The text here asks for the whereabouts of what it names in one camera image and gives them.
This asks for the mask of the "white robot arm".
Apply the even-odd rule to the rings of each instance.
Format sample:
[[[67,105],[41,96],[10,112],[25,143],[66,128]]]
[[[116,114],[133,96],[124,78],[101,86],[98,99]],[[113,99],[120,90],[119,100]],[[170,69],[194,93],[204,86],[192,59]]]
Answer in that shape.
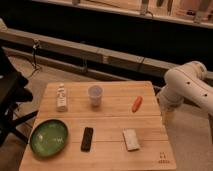
[[[157,93],[163,123],[173,118],[173,111],[188,99],[213,117],[213,87],[204,82],[207,69],[199,61],[191,61],[169,69],[165,86]]]

